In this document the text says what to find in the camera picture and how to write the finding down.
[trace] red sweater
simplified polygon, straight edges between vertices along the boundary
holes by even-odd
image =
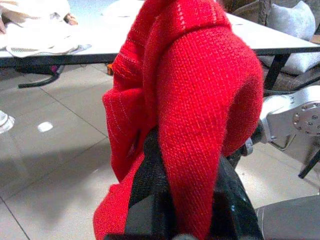
[[[218,3],[146,0],[112,68],[114,86],[103,104],[120,183],[95,211],[96,238],[124,232],[143,142],[158,125],[179,230],[203,240],[219,156],[239,148],[257,126],[259,61]]]

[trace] gray floor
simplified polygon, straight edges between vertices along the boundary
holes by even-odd
[[[92,240],[94,210],[117,182],[101,100],[112,78],[103,64],[67,66],[52,84],[17,88],[41,78],[8,69],[0,76],[0,109],[16,120],[0,135],[0,239]],[[41,132],[43,123],[52,128]],[[237,172],[260,207],[318,194],[317,174],[301,180],[300,169],[258,144]]]

